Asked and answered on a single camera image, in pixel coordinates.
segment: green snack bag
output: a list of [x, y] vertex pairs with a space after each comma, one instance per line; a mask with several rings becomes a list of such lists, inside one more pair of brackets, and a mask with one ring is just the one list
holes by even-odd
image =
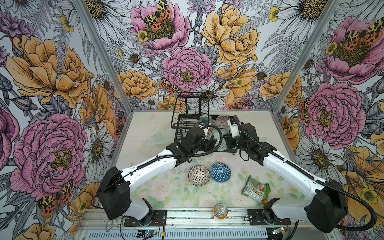
[[268, 183], [261, 184], [257, 180], [253, 179], [252, 175], [249, 175], [247, 183], [245, 184], [241, 194], [264, 205], [268, 201], [268, 194], [270, 192], [271, 189]]

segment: table surface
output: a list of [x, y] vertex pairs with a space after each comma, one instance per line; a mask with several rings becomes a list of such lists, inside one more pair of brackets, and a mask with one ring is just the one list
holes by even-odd
[[[251, 123], [262, 142], [275, 146], [282, 154], [288, 156], [286, 148], [276, 129], [270, 112], [266, 111], [226, 111], [210, 112], [212, 115], [237, 115], [240, 121]], [[141, 163], [165, 149], [173, 142], [175, 129], [171, 129], [172, 111], [135, 112], [127, 136], [115, 166], [121, 170]], [[218, 183], [212, 178], [204, 186], [192, 185], [188, 180], [189, 170], [196, 165], [208, 170], [217, 162], [225, 163], [231, 169], [231, 178], [225, 183]], [[192, 159], [167, 170], [136, 189], [131, 197], [145, 198], [153, 208], [213, 207], [223, 202], [228, 207], [260, 207], [261, 204], [241, 195], [247, 178], [252, 175], [261, 183], [269, 183], [271, 193], [268, 199], [303, 200], [304, 195], [273, 171], [260, 166], [257, 162], [243, 161], [238, 152], [235, 155], [226, 152]]]

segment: pink peony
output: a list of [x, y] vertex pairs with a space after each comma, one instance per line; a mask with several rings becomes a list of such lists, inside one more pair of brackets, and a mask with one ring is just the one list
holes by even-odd
[[16, 118], [9, 110], [0, 105], [0, 170], [7, 164], [12, 152], [12, 142], [19, 134]]
[[154, 15], [157, 11], [157, 3], [154, 7], [148, 5], [147, 8], [144, 8], [142, 5], [140, 5], [139, 8], [132, 8], [131, 9], [131, 19], [134, 27], [131, 28], [132, 33], [134, 34], [148, 34], [148, 38], [144, 38], [141, 41], [143, 42], [146, 51], [143, 51], [144, 55], [148, 56], [155, 56], [159, 55], [163, 52], [169, 52], [174, 51], [176, 48], [180, 46], [185, 46], [188, 42], [189, 38], [189, 30], [190, 30], [190, 22], [189, 18], [184, 18], [183, 13], [180, 13], [179, 6], [175, 4], [175, 6], [172, 5], [172, 3], [168, 0], [168, 8], [171, 9], [172, 16], [170, 23], [167, 23], [170, 26], [171, 32], [163, 33], [164, 37], [159, 38], [159, 34], [163, 29], [160, 30], [150, 30], [150, 31], [157, 31], [157, 34], [150, 37], [150, 32], [148, 32], [147, 25], [144, 23], [143, 18], [149, 15]]
[[77, 187], [85, 175], [81, 165], [87, 140], [84, 128], [65, 114], [26, 127], [15, 143], [18, 168], [11, 175], [11, 189], [38, 200], [58, 193], [71, 180]]
[[213, 70], [207, 55], [193, 48], [179, 48], [171, 57], [163, 60], [164, 77], [182, 91], [194, 91], [201, 85], [209, 85]]
[[365, 124], [366, 114], [360, 106], [356, 88], [347, 83], [322, 83], [310, 97], [310, 122], [304, 124], [304, 131], [308, 137], [315, 135], [328, 142], [332, 149], [347, 147]]
[[345, 48], [345, 34], [355, 30], [362, 32], [368, 29], [373, 22], [365, 23], [347, 17], [334, 31], [334, 36], [328, 39], [326, 55], [321, 63], [322, 70], [339, 81], [349, 81], [352, 84], [361, 84], [375, 76], [384, 67], [384, 37], [373, 45], [359, 44], [354, 50]]

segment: mounting plate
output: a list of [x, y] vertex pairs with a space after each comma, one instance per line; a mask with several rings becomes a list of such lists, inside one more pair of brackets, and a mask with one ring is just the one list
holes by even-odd
[[[167, 222], [167, 210], [154, 210], [153, 217], [160, 221], [160, 226], [165, 226]], [[134, 217], [126, 217], [124, 221], [125, 227], [140, 227], [139, 221]], [[156, 221], [152, 221], [146, 227], [158, 227]]]
[[264, 221], [264, 214], [263, 214], [264, 209], [248, 209], [248, 216], [249, 216], [249, 224], [251, 226], [256, 226], [256, 225], [291, 225], [291, 220], [289, 218], [281, 219], [278, 218], [276, 224], [269, 224], [266, 221]]

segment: black and white patterned bowl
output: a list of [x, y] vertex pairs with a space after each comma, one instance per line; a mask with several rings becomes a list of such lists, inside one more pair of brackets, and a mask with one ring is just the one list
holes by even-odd
[[203, 186], [208, 182], [209, 177], [208, 169], [201, 165], [192, 167], [188, 173], [189, 181], [195, 186]]

